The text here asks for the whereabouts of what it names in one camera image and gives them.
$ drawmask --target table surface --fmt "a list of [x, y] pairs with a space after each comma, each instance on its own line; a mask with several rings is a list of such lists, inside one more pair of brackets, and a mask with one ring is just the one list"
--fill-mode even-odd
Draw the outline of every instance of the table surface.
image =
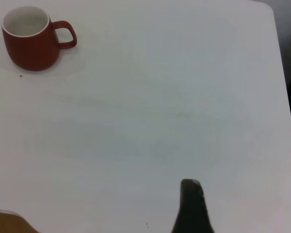
[[216, 232], [291, 233], [291, 118], [267, 5], [6, 0], [0, 20], [26, 4], [69, 21], [78, 45], [29, 72], [0, 29], [0, 209], [42, 233], [167, 233], [192, 178]]

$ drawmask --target mug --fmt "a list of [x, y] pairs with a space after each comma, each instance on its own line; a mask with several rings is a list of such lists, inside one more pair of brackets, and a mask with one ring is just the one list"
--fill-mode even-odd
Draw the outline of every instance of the mug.
[[[56, 62], [60, 49], [77, 44], [77, 36], [68, 22], [51, 22], [49, 15], [35, 6], [21, 6], [8, 12], [1, 26], [10, 58], [26, 70], [49, 68]], [[58, 28], [67, 28], [73, 40], [59, 43], [55, 32]]]

